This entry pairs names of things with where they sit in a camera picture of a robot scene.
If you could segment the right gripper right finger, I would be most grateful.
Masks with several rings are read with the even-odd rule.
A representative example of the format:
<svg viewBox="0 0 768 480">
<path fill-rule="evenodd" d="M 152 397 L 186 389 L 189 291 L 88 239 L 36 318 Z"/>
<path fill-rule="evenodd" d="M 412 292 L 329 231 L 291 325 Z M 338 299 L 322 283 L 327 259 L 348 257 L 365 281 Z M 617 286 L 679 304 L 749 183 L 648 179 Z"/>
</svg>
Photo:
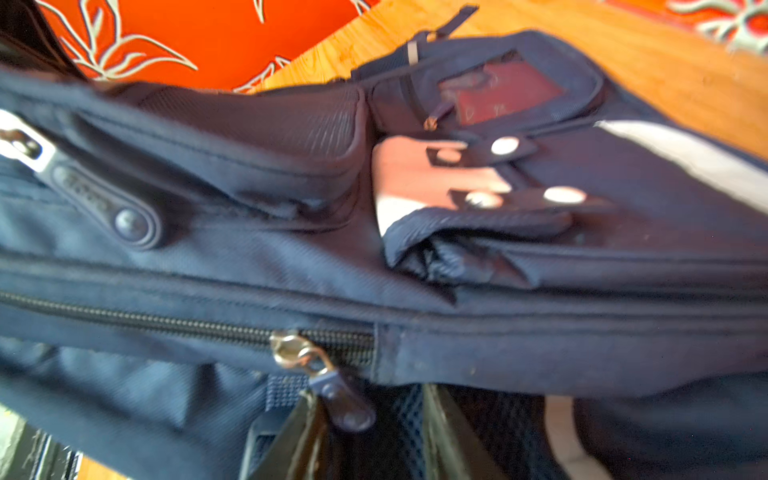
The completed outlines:
<svg viewBox="0 0 768 480">
<path fill-rule="evenodd" d="M 464 413 L 441 385 L 422 385 L 426 479 L 506 479 Z"/>
</svg>

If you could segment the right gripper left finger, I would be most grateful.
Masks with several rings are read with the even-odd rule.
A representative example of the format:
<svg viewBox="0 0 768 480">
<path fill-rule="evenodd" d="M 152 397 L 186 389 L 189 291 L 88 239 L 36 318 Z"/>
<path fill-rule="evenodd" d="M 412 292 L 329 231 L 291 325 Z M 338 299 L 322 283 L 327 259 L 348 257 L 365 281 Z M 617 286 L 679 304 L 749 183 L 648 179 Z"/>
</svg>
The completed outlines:
<svg viewBox="0 0 768 480">
<path fill-rule="evenodd" d="M 327 479 L 330 425 L 314 393 L 303 391 L 292 408 L 278 408 L 251 425 L 245 446 L 247 479 Z"/>
</svg>

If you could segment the navy blue student backpack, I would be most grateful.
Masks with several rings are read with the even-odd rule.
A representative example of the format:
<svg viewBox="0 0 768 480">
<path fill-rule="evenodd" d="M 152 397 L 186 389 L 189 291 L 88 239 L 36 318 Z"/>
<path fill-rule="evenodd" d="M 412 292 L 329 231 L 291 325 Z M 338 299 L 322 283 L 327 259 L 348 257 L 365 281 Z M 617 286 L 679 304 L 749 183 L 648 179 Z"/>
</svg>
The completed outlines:
<svg viewBox="0 0 768 480">
<path fill-rule="evenodd" d="M 134 479 L 426 479 L 422 385 L 506 479 L 767 475 L 767 164 L 464 7 L 256 95 L 77 72 L 1 5 L 1 402 Z"/>
</svg>

